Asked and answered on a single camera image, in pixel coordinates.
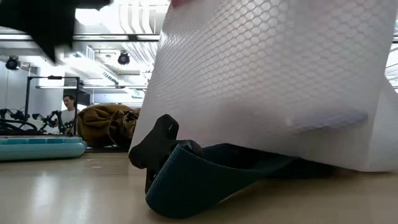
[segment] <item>black plastic buckle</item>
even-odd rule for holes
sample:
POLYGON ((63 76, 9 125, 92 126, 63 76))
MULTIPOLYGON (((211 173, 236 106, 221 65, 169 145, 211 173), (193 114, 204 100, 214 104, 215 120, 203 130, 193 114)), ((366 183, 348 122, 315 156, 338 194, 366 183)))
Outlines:
POLYGON ((147 169, 145 193, 177 145, 183 146, 197 156, 203 155, 201 147, 195 141, 176 140, 178 129, 176 120, 165 114, 158 118, 154 128, 144 140, 130 150, 129 159, 133 166, 147 169))

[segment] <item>dark green strap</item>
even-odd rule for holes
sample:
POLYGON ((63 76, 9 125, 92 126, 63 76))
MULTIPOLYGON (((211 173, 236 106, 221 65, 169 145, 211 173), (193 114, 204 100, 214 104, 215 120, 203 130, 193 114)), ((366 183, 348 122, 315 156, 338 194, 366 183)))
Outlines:
POLYGON ((203 158, 177 146, 147 193, 147 203, 169 218, 187 218, 216 205, 262 177, 312 178, 331 167, 295 157, 220 144, 203 158))

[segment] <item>beige floor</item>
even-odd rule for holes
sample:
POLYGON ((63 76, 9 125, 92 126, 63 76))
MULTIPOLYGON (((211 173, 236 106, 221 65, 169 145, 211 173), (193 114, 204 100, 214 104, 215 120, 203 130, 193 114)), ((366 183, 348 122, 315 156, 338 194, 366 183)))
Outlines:
POLYGON ((127 154, 0 164, 0 224, 398 223, 398 175, 262 181, 213 209, 168 220, 146 205, 127 154))

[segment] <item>white mesh bag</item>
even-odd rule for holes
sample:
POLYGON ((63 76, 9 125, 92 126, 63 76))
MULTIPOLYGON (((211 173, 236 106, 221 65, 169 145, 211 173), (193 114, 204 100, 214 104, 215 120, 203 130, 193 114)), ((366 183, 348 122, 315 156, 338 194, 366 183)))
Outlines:
POLYGON ((361 171, 398 169, 384 76, 395 0, 181 0, 170 7, 134 133, 170 114, 179 139, 361 171))

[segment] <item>brown bag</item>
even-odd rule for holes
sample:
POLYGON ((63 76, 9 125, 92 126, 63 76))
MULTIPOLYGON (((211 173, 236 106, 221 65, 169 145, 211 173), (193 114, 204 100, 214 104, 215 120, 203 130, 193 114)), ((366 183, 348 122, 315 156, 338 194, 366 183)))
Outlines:
POLYGON ((129 147, 140 109, 125 105, 106 104, 85 108, 78 114, 78 135, 89 147, 116 144, 129 147))

